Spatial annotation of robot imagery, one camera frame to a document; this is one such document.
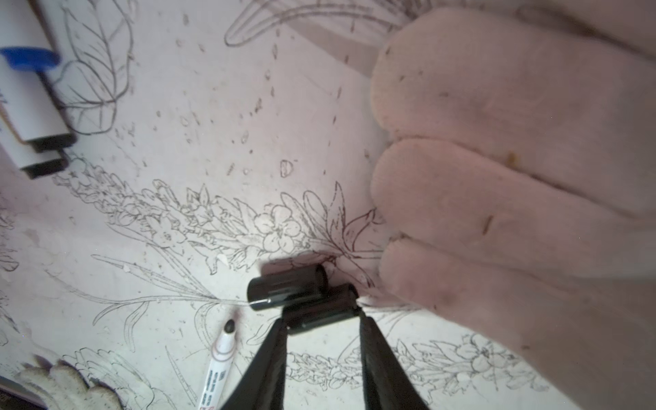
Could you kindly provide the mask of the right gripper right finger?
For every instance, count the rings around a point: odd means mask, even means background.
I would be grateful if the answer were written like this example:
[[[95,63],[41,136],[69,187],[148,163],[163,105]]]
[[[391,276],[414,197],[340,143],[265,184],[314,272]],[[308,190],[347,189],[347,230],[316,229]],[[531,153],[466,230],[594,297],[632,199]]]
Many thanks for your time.
[[[427,410],[429,407],[413,387],[376,321],[362,310],[359,316],[365,409]]]

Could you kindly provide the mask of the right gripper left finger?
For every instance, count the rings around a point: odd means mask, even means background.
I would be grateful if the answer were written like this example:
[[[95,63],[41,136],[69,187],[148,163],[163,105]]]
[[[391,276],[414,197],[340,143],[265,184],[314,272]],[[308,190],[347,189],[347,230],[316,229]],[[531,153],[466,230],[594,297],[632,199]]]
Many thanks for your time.
[[[284,408],[287,339],[288,329],[277,319],[223,410]]]

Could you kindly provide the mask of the white marker cluster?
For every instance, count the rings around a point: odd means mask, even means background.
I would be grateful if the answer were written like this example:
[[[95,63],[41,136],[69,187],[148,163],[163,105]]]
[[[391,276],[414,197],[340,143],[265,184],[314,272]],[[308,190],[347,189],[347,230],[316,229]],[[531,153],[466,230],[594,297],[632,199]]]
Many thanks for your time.
[[[229,319],[223,326],[210,350],[208,371],[203,381],[203,389],[197,408],[199,410],[218,409],[227,377],[232,368],[236,353],[236,323]]]
[[[1,146],[12,163],[29,179],[57,174],[68,167],[68,160],[57,151],[37,153],[31,146],[19,143],[4,120],[1,120]]]

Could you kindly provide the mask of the black cap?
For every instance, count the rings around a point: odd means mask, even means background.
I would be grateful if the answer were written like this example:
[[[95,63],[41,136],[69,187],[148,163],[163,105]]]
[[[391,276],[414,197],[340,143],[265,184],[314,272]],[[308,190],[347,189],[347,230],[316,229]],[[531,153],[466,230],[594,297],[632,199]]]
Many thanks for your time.
[[[290,335],[333,325],[359,315],[358,297],[352,284],[339,285],[320,299],[285,307],[282,319]]]
[[[327,290],[326,270],[318,264],[254,278],[248,284],[247,300],[253,310],[260,311],[314,301]]]

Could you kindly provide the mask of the white glove front edge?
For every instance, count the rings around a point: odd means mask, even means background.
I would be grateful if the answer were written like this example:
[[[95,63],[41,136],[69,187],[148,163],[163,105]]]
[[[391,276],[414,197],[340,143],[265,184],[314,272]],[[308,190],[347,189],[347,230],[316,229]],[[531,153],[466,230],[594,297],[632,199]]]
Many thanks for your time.
[[[17,379],[48,409],[123,410],[119,396],[112,389],[89,387],[74,367],[56,365],[49,370],[29,367],[19,372]]]

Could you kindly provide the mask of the white glove on table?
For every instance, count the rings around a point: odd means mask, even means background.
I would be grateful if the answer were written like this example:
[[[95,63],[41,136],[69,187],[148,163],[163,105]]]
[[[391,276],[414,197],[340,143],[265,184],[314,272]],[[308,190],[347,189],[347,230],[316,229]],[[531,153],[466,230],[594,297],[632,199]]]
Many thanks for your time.
[[[389,293],[583,409],[655,406],[655,4],[440,7],[372,74]]]

